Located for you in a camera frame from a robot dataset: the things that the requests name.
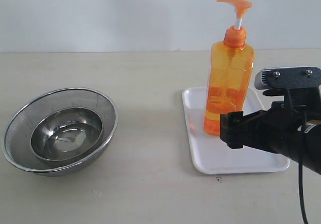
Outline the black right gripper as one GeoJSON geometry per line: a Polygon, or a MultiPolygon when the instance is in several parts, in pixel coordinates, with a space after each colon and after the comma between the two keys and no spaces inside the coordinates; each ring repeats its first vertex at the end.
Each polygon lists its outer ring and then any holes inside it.
{"type": "Polygon", "coordinates": [[[320,128],[305,131],[308,121],[320,120],[318,87],[301,89],[269,89],[264,96],[283,96],[268,110],[244,115],[234,111],[220,116],[220,138],[231,149],[244,146],[279,153],[291,159],[300,154],[320,158],[320,128]]]}

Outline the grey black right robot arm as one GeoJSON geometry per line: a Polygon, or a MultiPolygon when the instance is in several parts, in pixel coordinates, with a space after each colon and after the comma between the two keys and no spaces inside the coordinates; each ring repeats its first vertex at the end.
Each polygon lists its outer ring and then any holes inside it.
{"type": "Polygon", "coordinates": [[[283,96],[268,110],[220,115],[220,139],[231,149],[250,147],[281,154],[320,173],[319,88],[269,89],[264,96],[283,96]]]}

